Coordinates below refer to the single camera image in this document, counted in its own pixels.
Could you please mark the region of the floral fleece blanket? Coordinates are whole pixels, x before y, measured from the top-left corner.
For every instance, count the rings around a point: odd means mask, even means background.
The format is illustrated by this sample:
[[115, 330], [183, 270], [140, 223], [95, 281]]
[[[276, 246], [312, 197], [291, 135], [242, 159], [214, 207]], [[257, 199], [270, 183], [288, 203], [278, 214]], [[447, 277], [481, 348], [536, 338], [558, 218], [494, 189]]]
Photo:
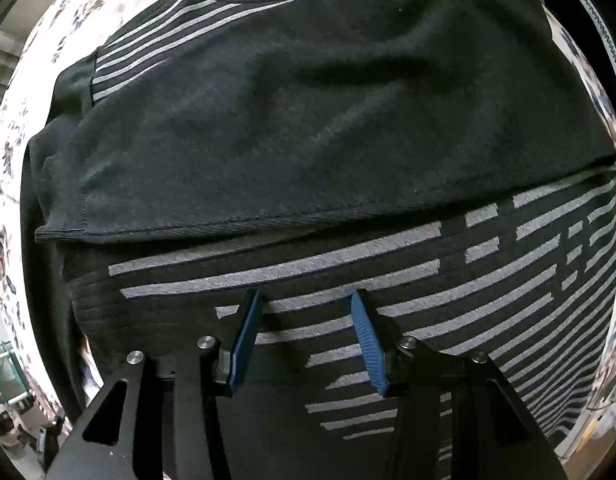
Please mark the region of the floral fleece blanket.
[[231, 438], [385, 441], [350, 298], [485, 349], [543, 432], [590, 396], [616, 284], [616, 130], [541, 0], [159, 0], [52, 80], [18, 180], [35, 347], [166, 354], [265, 306]]

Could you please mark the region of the green metal rack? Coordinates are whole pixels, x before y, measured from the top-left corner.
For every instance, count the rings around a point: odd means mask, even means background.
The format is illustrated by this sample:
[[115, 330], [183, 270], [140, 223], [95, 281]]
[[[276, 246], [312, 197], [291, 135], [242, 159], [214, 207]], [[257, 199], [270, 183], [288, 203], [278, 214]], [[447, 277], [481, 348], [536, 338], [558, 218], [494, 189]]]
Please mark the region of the green metal rack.
[[32, 396], [12, 344], [0, 341], [0, 404], [18, 405]]

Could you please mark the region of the black striped shirt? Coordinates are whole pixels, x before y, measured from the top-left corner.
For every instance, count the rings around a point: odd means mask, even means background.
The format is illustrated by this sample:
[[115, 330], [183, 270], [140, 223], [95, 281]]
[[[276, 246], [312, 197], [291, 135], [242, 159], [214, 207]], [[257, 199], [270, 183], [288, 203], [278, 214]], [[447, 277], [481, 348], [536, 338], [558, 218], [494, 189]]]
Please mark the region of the black striped shirt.
[[598, 0], [158, 0], [21, 170], [53, 479], [561, 479], [616, 284]]

